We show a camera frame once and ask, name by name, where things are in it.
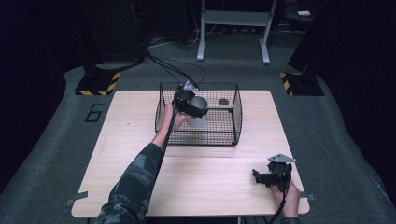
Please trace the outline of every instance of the wire cage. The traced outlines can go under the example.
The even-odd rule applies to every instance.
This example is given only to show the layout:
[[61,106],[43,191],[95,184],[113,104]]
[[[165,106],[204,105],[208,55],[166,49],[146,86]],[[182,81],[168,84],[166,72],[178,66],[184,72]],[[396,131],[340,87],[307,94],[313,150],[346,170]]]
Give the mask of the wire cage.
[[[155,118],[155,132],[161,128],[163,111],[174,100],[180,83],[160,84],[160,102]],[[168,145],[182,146],[236,146],[242,130],[242,103],[236,83],[201,83],[195,93],[207,100],[206,122],[193,128],[186,122],[169,137]]]

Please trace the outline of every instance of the gray carpet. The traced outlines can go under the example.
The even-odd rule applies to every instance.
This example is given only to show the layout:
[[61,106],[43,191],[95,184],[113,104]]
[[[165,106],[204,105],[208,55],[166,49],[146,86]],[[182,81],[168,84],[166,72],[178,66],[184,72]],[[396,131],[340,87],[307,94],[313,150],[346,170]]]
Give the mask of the gray carpet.
[[[276,34],[269,49],[271,64],[263,65],[260,36],[218,36],[207,40],[205,60],[196,61],[198,44],[153,47],[157,57],[202,66],[205,82],[236,82],[241,90],[268,90],[275,99],[305,191],[315,196],[303,223],[395,223],[396,212],[381,188],[375,170],[363,159],[349,137],[330,90],[319,78],[325,96],[288,96],[280,72],[291,72],[287,62],[300,35]],[[173,63],[194,80],[200,69]],[[107,67],[119,64],[107,64]],[[82,68],[64,77],[67,88],[46,131],[30,156],[0,196],[0,223],[87,223],[71,216],[66,199],[78,193],[112,96],[76,96]],[[161,81],[174,81],[160,66],[146,59],[121,73],[115,91],[158,90]],[[93,104],[104,104],[98,122],[84,122]],[[248,223],[263,223],[248,217]]]

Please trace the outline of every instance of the yellow black striped tape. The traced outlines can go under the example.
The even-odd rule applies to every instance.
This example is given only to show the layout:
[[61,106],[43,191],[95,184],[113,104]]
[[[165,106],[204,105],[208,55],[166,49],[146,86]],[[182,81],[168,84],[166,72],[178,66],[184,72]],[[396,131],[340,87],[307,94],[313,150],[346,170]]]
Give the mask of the yellow black striped tape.
[[282,78],[283,82],[283,87],[285,88],[286,94],[287,95],[293,95],[293,92],[291,92],[290,84],[288,82],[288,79],[286,78],[286,73],[280,73],[280,77]]
[[111,80],[110,85],[107,88],[107,91],[76,91],[76,95],[109,95],[113,92],[114,88],[116,87],[117,81],[119,80],[120,73],[114,75],[113,79]]

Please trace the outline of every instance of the black equipment base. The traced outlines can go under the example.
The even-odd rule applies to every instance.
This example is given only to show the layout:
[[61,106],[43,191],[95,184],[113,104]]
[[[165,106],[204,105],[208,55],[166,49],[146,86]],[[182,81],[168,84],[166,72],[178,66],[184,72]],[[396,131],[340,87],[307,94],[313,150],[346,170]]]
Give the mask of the black equipment base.
[[113,90],[112,86],[117,81],[119,76],[118,71],[106,71],[102,69],[95,69],[93,73],[86,72],[84,77],[76,87],[76,94],[78,95],[108,95]]
[[288,95],[324,96],[315,77],[308,78],[300,73],[280,73]]

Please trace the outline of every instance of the hand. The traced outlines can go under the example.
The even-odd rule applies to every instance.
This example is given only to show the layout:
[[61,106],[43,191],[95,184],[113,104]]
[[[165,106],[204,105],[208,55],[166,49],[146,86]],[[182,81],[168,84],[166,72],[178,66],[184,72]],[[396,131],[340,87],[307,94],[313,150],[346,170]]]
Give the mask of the hand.
[[[276,204],[280,206],[283,200],[283,192],[275,185],[271,186],[274,193]],[[300,190],[294,185],[293,181],[289,182],[288,195],[282,213],[284,217],[298,217],[298,206],[300,204]]]
[[[163,124],[161,126],[160,131],[168,132],[173,112],[174,112],[173,105],[172,104],[168,104],[165,107],[165,111],[163,113]],[[187,120],[190,120],[190,119],[194,119],[194,117],[191,116],[191,115],[182,114],[182,113],[177,111],[177,113],[175,115],[175,122],[174,122],[174,125],[173,125],[173,128],[172,128],[172,131],[177,130],[183,124],[184,121],[187,121]]]
[[[165,107],[165,111],[163,113],[163,124],[161,125],[161,128],[155,135],[154,139],[151,141],[151,143],[154,143],[158,147],[163,146],[174,113],[173,110],[174,107],[172,104],[168,104]],[[177,111],[175,115],[175,122],[172,131],[177,130],[183,124],[184,121],[187,121],[189,119],[194,119],[194,117],[187,114],[182,114]]]

